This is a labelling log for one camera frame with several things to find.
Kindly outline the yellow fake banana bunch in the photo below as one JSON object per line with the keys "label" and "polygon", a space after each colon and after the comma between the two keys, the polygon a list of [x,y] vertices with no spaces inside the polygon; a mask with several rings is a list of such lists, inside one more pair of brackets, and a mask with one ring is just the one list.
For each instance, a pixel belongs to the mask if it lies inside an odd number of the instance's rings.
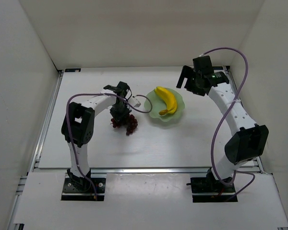
{"label": "yellow fake banana bunch", "polygon": [[156,95],[166,104],[166,109],[159,111],[159,115],[174,114],[177,110],[177,99],[175,95],[164,87],[154,89]]}

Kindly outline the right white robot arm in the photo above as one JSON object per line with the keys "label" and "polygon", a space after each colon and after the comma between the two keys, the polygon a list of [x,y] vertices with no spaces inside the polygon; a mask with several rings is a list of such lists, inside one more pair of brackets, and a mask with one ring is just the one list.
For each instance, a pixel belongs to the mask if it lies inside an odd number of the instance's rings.
{"label": "right white robot arm", "polygon": [[[184,87],[194,95],[208,96],[222,113],[211,141],[212,167],[207,172],[206,180],[208,184],[218,183],[229,187],[235,180],[238,168],[262,155],[269,130],[265,125],[258,125],[247,114],[229,78],[225,73],[214,70],[209,56],[197,57],[193,63],[194,67],[182,67],[176,87]],[[216,161],[215,141],[223,122],[227,123],[231,138],[224,146],[222,158]]]}

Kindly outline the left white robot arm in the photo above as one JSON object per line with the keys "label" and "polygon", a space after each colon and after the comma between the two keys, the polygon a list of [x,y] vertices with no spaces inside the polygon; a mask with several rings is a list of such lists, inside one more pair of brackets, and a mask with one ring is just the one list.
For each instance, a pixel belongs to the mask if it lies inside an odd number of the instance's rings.
{"label": "left white robot arm", "polygon": [[97,194],[96,185],[91,179],[91,170],[88,165],[87,145],[94,131],[95,117],[111,107],[111,123],[114,128],[132,127],[131,109],[126,104],[126,95],[131,91],[128,84],[120,81],[117,86],[107,85],[103,91],[94,95],[83,103],[68,100],[66,115],[62,124],[61,133],[68,143],[71,156],[71,168],[67,174],[72,185],[81,193]]}

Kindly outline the red fake grape bunch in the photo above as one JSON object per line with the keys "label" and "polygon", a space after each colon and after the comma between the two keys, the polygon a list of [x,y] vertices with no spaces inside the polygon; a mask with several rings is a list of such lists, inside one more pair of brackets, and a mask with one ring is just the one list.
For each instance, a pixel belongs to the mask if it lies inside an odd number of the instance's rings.
{"label": "red fake grape bunch", "polygon": [[111,118],[111,124],[113,128],[126,127],[126,135],[132,134],[138,127],[138,121],[134,115],[127,115],[121,121],[117,121]]}

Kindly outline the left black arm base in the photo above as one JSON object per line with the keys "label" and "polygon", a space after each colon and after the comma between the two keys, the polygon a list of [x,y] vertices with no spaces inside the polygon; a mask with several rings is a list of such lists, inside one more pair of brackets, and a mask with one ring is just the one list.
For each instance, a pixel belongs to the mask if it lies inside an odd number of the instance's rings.
{"label": "left black arm base", "polygon": [[72,180],[67,174],[65,174],[64,184],[62,187],[61,200],[62,201],[104,201],[105,199],[105,189],[106,189],[106,178],[105,177],[95,177],[91,178],[93,182],[96,193],[86,179],[84,180],[84,185]]}

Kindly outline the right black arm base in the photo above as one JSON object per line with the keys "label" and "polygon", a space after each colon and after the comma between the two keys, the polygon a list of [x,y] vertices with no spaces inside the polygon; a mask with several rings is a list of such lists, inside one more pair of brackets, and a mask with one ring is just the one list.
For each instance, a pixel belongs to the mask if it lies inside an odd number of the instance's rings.
{"label": "right black arm base", "polygon": [[224,185],[211,173],[206,177],[191,177],[186,184],[192,191],[193,203],[228,203],[238,202],[234,184]]}

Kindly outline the green glass fruit bowl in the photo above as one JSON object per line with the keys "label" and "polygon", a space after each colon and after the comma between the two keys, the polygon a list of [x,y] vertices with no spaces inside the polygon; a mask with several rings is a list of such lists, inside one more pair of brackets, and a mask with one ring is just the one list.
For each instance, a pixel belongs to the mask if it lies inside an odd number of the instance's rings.
{"label": "green glass fruit bowl", "polygon": [[171,91],[176,99],[177,99],[177,110],[174,114],[167,114],[167,115],[159,115],[159,111],[166,109],[166,104],[163,102],[162,99],[160,99],[156,93],[154,92],[154,90],[152,90],[151,92],[149,92],[146,97],[146,101],[144,103],[144,108],[145,110],[149,110],[151,109],[150,113],[148,113],[148,115],[151,118],[158,118],[163,122],[169,122],[173,119],[180,119],[180,117],[182,116],[183,110],[185,109],[185,103],[183,101],[182,96],[176,92],[173,89],[170,88],[166,88],[169,91]]}

